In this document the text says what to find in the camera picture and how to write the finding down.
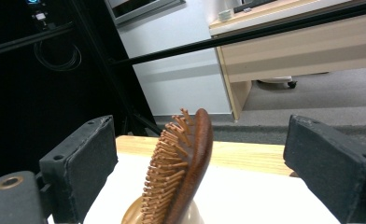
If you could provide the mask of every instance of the chair wheel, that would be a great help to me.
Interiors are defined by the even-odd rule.
[[[291,89],[296,88],[296,85],[297,85],[297,81],[291,81],[291,82],[288,82],[288,86],[289,86]]]

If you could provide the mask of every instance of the gray floor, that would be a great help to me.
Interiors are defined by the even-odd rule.
[[[212,116],[217,141],[285,144],[292,114],[317,119],[366,145],[366,68],[294,77],[287,84],[253,82],[239,120]],[[156,118],[162,125],[162,119]]]

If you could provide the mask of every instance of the brush bristle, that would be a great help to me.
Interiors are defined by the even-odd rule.
[[[185,109],[183,117],[172,116],[176,121],[165,125],[151,157],[142,200],[142,223],[162,223],[170,204],[190,165],[192,142],[189,135],[194,121]]]

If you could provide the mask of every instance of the desk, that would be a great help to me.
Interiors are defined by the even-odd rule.
[[[354,1],[278,0],[229,21],[215,21],[209,32],[230,35],[349,2]],[[217,52],[232,112],[239,119],[252,80],[366,67],[366,15],[217,47]]]
[[[93,203],[85,223],[120,223],[141,194],[157,138],[119,136],[119,163]],[[283,146],[215,142],[210,165],[195,194],[205,224],[328,223],[337,219],[300,178],[289,177]]]

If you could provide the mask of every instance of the brown brush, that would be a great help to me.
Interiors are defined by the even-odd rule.
[[[213,132],[210,118],[199,109],[191,119],[172,116],[151,157],[141,202],[139,223],[178,224],[185,216],[210,161]],[[122,223],[133,223],[127,211]]]

